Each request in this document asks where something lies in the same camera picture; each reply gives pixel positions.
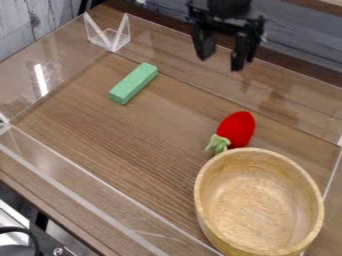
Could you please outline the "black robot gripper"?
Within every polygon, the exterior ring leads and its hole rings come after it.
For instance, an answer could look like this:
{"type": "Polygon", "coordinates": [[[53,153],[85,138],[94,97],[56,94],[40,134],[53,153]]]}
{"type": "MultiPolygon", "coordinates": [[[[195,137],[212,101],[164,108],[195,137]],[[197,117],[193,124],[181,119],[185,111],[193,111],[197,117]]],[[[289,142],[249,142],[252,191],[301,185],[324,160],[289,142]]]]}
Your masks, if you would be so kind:
{"type": "Polygon", "coordinates": [[[256,10],[252,0],[187,0],[185,6],[197,58],[204,61],[215,53],[215,31],[233,35],[231,71],[241,71],[264,41],[265,15],[256,10]]]}

